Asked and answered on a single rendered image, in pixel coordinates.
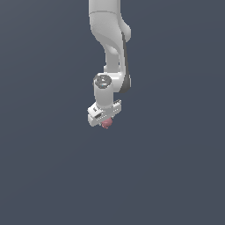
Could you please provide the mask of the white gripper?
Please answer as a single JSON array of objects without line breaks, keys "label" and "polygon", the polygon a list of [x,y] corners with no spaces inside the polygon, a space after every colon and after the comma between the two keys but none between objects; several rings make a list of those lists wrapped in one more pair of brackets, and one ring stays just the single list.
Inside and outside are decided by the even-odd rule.
[{"label": "white gripper", "polygon": [[103,121],[113,118],[116,114],[121,111],[121,100],[118,99],[112,103],[112,106],[107,109],[102,109],[94,103],[87,110],[88,122],[92,127],[100,125]]}]

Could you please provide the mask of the small pink object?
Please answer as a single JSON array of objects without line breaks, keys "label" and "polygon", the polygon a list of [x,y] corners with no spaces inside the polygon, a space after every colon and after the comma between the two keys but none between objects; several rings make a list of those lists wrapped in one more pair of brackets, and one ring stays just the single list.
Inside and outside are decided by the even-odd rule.
[{"label": "small pink object", "polygon": [[108,128],[109,126],[111,126],[111,124],[113,123],[113,120],[111,118],[104,120],[101,123],[102,128]]}]

